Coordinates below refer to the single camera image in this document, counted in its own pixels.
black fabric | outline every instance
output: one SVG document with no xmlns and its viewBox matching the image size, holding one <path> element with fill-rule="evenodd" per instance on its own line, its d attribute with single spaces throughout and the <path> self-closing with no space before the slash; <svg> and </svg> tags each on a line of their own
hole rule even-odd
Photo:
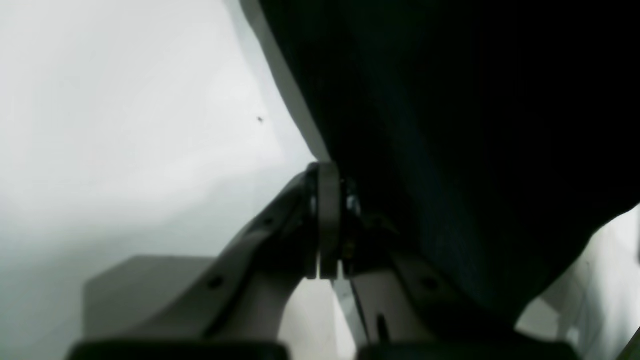
<svg viewBox="0 0 640 360">
<path fill-rule="evenodd" d="M 384 211 L 407 246 L 505 320 L 640 201 L 633 12 L 507 0 L 261 4 L 363 207 Z"/>
<path fill-rule="evenodd" d="M 139 359 L 247 359 L 289 360 L 287 349 L 276 343 L 213 343 L 210 341 L 136 341 L 111 340 L 88 342 L 71 351 L 70 360 Z"/>
<path fill-rule="evenodd" d="M 358 360 L 577 360 L 567 344 L 432 343 L 373 345 Z"/>
</svg>

